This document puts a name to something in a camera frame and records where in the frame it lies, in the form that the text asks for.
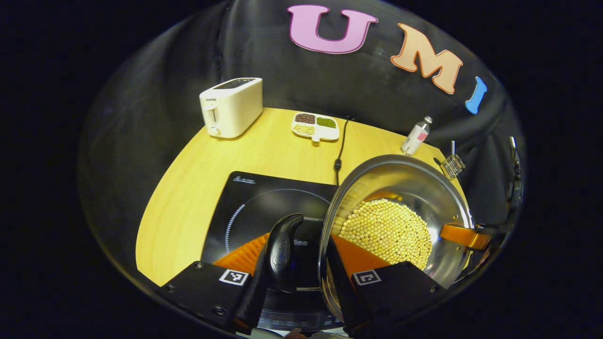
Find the small plastic bottle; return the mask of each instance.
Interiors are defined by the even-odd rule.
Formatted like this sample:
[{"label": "small plastic bottle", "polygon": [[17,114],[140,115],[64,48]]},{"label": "small plastic bottle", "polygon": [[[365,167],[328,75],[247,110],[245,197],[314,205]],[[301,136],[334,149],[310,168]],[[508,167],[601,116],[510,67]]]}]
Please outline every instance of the small plastic bottle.
[{"label": "small plastic bottle", "polygon": [[406,138],[402,144],[403,154],[412,156],[417,151],[418,147],[421,146],[429,134],[429,124],[432,122],[433,120],[431,120],[431,117],[426,116],[425,120],[417,123],[415,127],[412,128],[411,134],[408,135],[408,138]]}]

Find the brown beans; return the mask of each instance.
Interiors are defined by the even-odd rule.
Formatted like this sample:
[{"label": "brown beans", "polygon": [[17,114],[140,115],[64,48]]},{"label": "brown beans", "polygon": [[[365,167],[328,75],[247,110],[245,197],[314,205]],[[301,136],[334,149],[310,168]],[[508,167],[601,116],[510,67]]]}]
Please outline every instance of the brown beans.
[{"label": "brown beans", "polygon": [[295,116],[295,121],[305,122],[306,124],[313,124],[315,121],[315,116],[312,114],[300,113]]}]

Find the toaster lever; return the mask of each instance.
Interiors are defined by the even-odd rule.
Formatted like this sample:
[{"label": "toaster lever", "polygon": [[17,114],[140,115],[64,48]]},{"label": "toaster lever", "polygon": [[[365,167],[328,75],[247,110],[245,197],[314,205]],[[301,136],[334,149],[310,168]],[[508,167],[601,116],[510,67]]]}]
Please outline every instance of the toaster lever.
[{"label": "toaster lever", "polygon": [[208,106],[205,107],[206,111],[211,111],[211,115],[209,115],[209,116],[211,116],[212,119],[213,119],[213,121],[211,121],[210,124],[206,123],[206,125],[214,125],[216,123],[216,111],[215,111],[215,109],[216,109],[216,105],[214,105],[214,104],[210,104],[210,105],[208,105]]}]

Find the steel pot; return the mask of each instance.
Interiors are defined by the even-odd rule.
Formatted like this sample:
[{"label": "steel pot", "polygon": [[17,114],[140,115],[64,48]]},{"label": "steel pot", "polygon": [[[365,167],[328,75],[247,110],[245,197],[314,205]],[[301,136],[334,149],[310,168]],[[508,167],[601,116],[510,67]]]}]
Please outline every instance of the steel pot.
[{"label": "steel pot", "polygon": [[327,211],[320,241],[318,278],[329,311],[343,321],[338,296],[327,261],[331,234],[339,234],[354,206],[371,196],[397,197],[425,222],[431,234],[432,253],[423,270],[434,281],[449,288],[467,262],[464,246],[439,237],[445,223],[474,229],[471,213],[461,194],[440,171],[409,156],[389,154],[374,157],[356,167],[342,182]]}]

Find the pink letter u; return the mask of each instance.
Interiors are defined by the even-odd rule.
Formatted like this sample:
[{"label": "pink letter u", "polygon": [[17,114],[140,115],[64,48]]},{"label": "pink letter u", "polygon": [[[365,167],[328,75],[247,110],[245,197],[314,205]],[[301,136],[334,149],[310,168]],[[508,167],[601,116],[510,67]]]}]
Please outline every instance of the pink letter u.
[{"label": "pink letter u", "polygon": [[358,50],[367,37],[368,26],[378,22],[376,17],[368,14],[343,10],[341,14],[348,17],[346,35],[341,40],[328,40],[318,36],[320,16],[329,12],[329,8],[319,5],[291,6],[288,11],[291,18],[291,40],[298,46],[311,51],[344,54]]}]

